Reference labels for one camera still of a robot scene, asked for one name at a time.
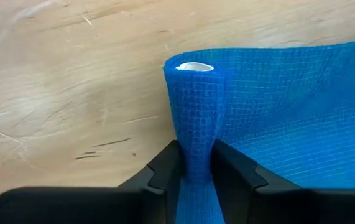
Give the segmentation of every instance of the plywood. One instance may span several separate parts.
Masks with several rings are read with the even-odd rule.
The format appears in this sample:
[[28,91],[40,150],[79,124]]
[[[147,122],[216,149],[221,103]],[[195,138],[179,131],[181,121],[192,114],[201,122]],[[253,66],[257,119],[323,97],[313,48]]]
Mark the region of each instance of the plywood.
[[137,172],[175,137],[174,54],[350,40],[355,0],[0,0],[0,192]]

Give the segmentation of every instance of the wooden surface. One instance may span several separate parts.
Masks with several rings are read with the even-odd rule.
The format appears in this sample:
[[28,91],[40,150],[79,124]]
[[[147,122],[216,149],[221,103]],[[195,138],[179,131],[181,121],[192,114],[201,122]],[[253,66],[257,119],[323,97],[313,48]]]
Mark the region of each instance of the wooden surface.
[[136,173],[175,137],[174,54],[350,40],[355,0],[0,0],[0,192]]

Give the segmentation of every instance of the blue tarp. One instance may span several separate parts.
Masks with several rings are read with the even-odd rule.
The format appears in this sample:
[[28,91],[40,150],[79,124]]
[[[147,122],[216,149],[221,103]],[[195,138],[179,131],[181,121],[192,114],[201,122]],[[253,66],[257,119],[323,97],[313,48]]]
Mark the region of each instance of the blue tarp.
[[[176,69],[185,62],[214,69]],[[355,188],[355,42],[199,50],[164,72],[187,163],[178,224],[224,223],[209,170],[216,138],[299,186]]]

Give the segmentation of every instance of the grid pattern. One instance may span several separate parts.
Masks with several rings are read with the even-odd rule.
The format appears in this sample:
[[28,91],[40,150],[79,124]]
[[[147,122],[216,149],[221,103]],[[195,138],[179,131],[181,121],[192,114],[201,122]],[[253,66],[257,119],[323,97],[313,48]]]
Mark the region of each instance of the grid pattern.
[[[214,70],[175,69],[185,62]],[[216,138],[302,187],[355,188],[355,42],[199,50],[164,71],[187,160],[179,223],[223,223],[209,172]],[[206,206],[212,216],[196,210]]]

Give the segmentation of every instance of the blue mesh fabric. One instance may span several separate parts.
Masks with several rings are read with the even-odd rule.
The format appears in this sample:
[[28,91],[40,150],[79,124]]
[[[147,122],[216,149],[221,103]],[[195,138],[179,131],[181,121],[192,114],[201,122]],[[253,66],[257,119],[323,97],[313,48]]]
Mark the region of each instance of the blue mesh fabric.
[[[177,70],[201,62],[214,70]],[[355,188],[355,42],[208,49],[164,66],[185,153],[177,223],[224,223],[209,170],[220,138],[302,187]]]

